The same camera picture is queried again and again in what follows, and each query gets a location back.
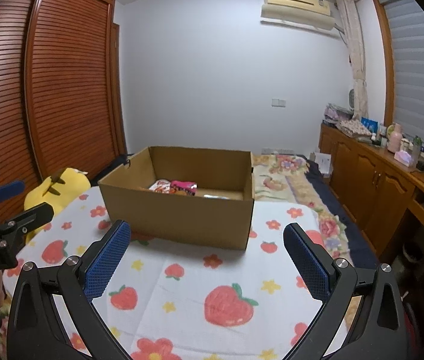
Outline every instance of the open cardboard box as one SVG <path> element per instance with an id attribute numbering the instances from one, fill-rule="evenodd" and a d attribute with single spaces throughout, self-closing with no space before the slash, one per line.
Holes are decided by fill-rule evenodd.
<path id="1" fill-rule="evenodd" d="M 132 233 L 245 250 L 254 208 L 250 152 L 155 146 L 129 161 L 99 181 L 113 221 L 127 221 Z M 149 191 L 158 179 L 193 181 L 197 193 Z M 205 198 L 204 194 L 229 199 Z"/>

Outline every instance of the wardrobe door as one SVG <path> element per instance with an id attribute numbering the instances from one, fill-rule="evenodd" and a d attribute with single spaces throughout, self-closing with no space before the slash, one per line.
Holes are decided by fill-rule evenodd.
<path id="1" fill-rule="evenodd" d="M 39 183 L 23 104 L 23 57 L 34 0 L 0 0 L 0 184 Z M 24 195 L 0 204 L 0 221 L 23 211 Z"/>
<path id="2" fill-rule="evenodd" d="M 26 48 L 26 103 L 42 177 L 93 177 L 118 154 L 110 88 L 113 0 L 37 0 Z"/>

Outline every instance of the pink bottle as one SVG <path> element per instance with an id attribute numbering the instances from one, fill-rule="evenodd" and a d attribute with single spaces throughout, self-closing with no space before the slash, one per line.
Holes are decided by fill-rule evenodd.
<path id="1" fill-rule="evenodd" d="M 402 126 L 398 123 L 395 124 L 395 127 L 390 134 L 389 144 L 387 149 L 389 152 L 395 153 L 400 150 L 400 141 L 402 140 Z"/>

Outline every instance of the yellow plush toy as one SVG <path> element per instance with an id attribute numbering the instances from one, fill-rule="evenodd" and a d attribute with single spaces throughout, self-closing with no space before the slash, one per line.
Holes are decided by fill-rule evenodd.
<path id="1" fill-rule="evenodd" d="M 85 174 L 72 168 L 60 169 L 27 194 L 24 200 L 24 210 L 46 202 L 52 206 L 54 216 L 56 216 L 90 187 L 91 184 Z M 42 227 L 27 234 L 26 243 L 34 238 L 40 230 Z"/>

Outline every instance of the blue gripper pad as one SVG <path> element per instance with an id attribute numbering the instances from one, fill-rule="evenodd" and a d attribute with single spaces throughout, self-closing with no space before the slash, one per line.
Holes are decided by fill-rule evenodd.
<path id="1" fill-rule="evenodd" d="M 117 227 L 112 226 L 107 233 L 109 232 L 113 232 L 113 234 L 106 234 L 103 237 L 104 239 L 109 236 L 85 272 L 84 294 L 89 302 L 102 296 L 127 246 L 129 246 L 130 227 L 127 222 L 122 222 Z"/>
<path id="2" fill-rule="evenodd" d="M 302 231 L 302 237 L 294 227 L 298 227 Z M 283 231 L 283 245 L 302 276 L 312 298 L 326 302 L 330 297 L 329 276 L 303 237 L 307 237 L 307 242 L 315 247 L 313 246 L 315 244 L 298 224 L 289 224 Z"/>
<path id="3" fill-rule="evenodd" d="M 25 190 L 23 181 L 12 181 L 12 183 L 0 186 L 0 203 L 20 195 Z"/>

